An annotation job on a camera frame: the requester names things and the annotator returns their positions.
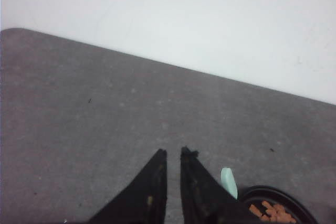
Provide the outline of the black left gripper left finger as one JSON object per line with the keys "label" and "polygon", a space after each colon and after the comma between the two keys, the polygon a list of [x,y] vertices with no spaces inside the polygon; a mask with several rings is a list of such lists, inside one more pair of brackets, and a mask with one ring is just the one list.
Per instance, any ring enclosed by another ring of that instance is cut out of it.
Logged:
{"label": "black left gripper left finger", "polygon": [[159,149],[133,181],[89,219],[89,223],[164,223],[167,152]]}

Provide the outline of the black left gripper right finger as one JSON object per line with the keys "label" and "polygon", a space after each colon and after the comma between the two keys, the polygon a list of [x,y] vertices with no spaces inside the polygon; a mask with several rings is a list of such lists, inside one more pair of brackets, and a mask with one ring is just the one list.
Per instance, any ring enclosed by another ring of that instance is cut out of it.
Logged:
{"label": "black left gripper right finger", "polygon": [[252,223],[254,215],[229,194],[198,160],[181,149],[181,201],[185,223]]}

